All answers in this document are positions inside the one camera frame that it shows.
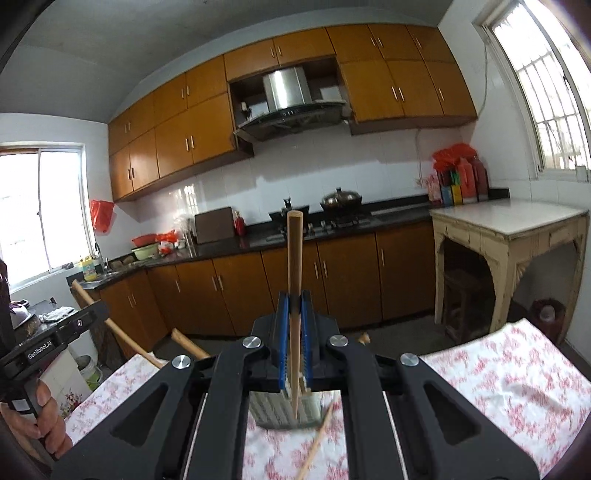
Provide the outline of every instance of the human hand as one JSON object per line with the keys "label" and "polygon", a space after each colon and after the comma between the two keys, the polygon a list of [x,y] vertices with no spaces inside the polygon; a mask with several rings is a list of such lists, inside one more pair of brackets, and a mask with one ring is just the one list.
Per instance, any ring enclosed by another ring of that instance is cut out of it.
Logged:
{"label": "human hand", "polygon": [[44,437],[45,449],[59,459],[72,448],[72,440],[66,434],[66,424],[59,415],[57,402],[51,397],[47,385],[39,380],[35,393],[37,403],[42,407],[37,424],[27,420],[19,412],[10,410],[6,404],[0,405],[2,416],[13,433],[35,440]]}

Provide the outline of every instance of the cloth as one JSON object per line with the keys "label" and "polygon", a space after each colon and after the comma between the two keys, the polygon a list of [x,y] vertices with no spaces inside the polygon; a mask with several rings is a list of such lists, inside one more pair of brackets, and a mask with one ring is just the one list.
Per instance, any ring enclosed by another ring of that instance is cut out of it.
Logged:
{"label": "cloth", "polygon": [[[591,411],[590,382],[527,320],[507,324],[482,339],[423,357],[536,462],[544,476],[561,458]],[[109,377],[67,419],[78,442],[156,373],[139,355]],[[348,479],[342,403],[323,394],[335,412],[307,475],[309,480]],[[294,478],[316,432],[267,431],[249,414],[244,480]]]}

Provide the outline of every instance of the wooden handle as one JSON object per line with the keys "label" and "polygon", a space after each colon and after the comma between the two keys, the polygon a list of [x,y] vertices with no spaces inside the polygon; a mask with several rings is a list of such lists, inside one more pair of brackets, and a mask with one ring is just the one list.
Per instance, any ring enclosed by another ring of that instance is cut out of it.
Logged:
{"label": "wooden handle", "polygon": [[[95,302],[92,299],[92,297],[90,295],[88,295],[88,292],[85,289],[83,289],[82,286],[76,280],[74,280],[74,282],[72,283],[72,288],[74,288],[74,290],[76,290],[76,293],[78,295],[80,295],[80,297],[88,305],[92,305]],[[160,362],[158,362],[153,356],[149,355],[148,352],[146,352],[146,350],[144,350],[143,348],[141,348],[133,340],[133,338],[131,338],[129,335],[127,335],[127,333],[125,333],[121,329],[121,327],[119,327],[119,325],[117,325],[113,320],[111,320],[110,318],[107,318],[105,320],[105,325],[107,325],[107,327],[109,327],[113,331],[113,333],[115,335],[117,335],[125,343],[127,343],[127,345],[129,345],[134,350],[134,352],[139,353],[141,356],[143,356],[148,362],[150,362],[156,368],[162,368],[163,367],[163,365]]]}
{"label": "wooden handle", "polygon": [[287,212],[287,285],[290,296],[290,386],[291,408],[297,419],[300,401],[300,297],[304,214]]}
{"label": "wooden handle", "polygon": [[324,416],[324,421],[322,422],[322,427],[320,427],[320,430],[318,431],[318,435],[316,435],[316,438],[314,439],[314,443],[310,447],[310,450],[308,450],[308,457],[306,458],[304,465],[301,466],[300,471],[298,472],[295,480],[304,480],[304,477],[308,473],[308,470],[310,469],[310,465],[312,464],[312,460],[314,460],[314,457],[316,456],[316,452],[318,451],[318,447],[320,446],[320,442],[322,441],[322,438],[324,437],[324,434],[326,433],[326,428],[328,427],[328,425],[330,423],[330,419],[332,418],[333,405],[334,405],[334,402],[332,402],[329,405],[329,409],[326,412],[326,415]]}
{"label": "wooden handle", "polygon": [[176,328],[173,328],[171,338],[175,342],[177,342],[181,347],[183,347],[187,352],[193,355],[197,360],[203,360],[204,358],[211,356],[205,350],[195,345],[191,340],[185,337]]}

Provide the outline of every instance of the window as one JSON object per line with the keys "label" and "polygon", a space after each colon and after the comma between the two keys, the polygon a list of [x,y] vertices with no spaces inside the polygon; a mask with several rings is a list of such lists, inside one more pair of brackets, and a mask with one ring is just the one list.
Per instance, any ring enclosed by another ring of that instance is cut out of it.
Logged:
{"label": "window", "polygon": [[79,150],[0,151],[0,257],[12,288],[89,255]]}
{"label": "window", "polygon": [[508,2],[487,26],[515,72],[544,168],[591,167],[591,73],[556,17],[538,0]]}

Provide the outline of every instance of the white tile wall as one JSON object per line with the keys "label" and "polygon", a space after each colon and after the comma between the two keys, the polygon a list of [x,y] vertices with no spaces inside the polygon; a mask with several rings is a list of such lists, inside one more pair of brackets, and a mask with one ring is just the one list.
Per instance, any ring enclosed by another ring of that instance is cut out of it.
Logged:
{"label": "white tile wall", "polygon": [[255,144],[255,157],[191,177],[138,200],[142,233],[162,232],[183,215],[224,206],[246,223],[266,222],[283,199],[320,210],[336,187],[357,190],[365,202],[425,193],[417,186],[418,159],[427,174],[431,154],[461,141],[460,131],[416,130],[352,137],[346,125]]}

